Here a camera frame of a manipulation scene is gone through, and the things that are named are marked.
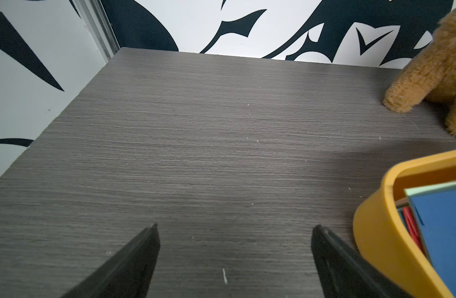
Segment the red envelope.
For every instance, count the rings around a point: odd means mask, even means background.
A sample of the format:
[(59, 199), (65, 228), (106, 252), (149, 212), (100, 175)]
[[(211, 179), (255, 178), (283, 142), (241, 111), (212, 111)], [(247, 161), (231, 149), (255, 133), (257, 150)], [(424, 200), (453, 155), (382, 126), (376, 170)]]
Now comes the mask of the red envelope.
[(425, 250), (422, 244), (422, 240), (420, 237), (419, 229), (417, 228), (417, 224), (414, 218), (413, 211), (411, 210), (410, 207), (402, 207), (401, 212), (404, 218), (404, 221), (406, 223), (406, 228), (409, 232), (409, 235), (411, 236), (412, 240), (414, 243), (418, 246), (418, 248), (421, 250), (423, 254), (425, 254)]

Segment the yellow plastic storage box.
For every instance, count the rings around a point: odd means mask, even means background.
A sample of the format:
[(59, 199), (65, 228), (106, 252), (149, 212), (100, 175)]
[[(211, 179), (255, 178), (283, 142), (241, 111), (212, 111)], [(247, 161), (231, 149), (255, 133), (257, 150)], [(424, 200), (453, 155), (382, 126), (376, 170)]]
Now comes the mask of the yellow plastic storage box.
[(406, 188), (455, 180), (456, 150), (398, 163), (353, 217), (362, 257), (415, 298), (453, 295), (404, 227), (395, 202), (404, 197)]

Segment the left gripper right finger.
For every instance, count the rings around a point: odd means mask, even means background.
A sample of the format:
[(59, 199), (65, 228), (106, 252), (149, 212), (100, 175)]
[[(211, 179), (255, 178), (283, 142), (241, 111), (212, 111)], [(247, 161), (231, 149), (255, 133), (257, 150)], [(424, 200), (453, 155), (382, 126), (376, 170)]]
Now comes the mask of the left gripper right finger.
[(326, 298), (410, 298), (327, 227), (312, 230), (311, 251)]

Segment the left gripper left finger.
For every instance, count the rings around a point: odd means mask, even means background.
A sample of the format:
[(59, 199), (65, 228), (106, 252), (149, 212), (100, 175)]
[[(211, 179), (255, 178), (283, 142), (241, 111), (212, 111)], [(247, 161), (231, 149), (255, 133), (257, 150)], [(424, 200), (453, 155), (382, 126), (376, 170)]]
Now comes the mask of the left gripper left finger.
[(64, 298), (145, 298), (155, 272), (160, 236), (157, 224), (143, 229)]

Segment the light green envelope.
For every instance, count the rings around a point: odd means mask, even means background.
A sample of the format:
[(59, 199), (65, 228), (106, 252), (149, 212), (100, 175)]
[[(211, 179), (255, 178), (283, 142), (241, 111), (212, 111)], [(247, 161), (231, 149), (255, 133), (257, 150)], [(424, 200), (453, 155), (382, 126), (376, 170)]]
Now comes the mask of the light green envelope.
[(427, 194), (433, 194), (438, 192), (445, 192), (456, 189), (456, 181), (451, 181), (447, 183), (440, 183), (435, 185), (411, 187), (404, 190), (404, 193), (407, 197), (413, 196), (423, 196)]

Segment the dark blue envelope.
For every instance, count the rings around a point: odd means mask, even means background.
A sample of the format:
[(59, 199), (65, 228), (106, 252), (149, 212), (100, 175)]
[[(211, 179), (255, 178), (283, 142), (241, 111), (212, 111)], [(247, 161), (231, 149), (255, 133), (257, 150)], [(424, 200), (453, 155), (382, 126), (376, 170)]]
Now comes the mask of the dark blue envelope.
[(408, 198), (428, 259), (456, 297), (456, 189)]

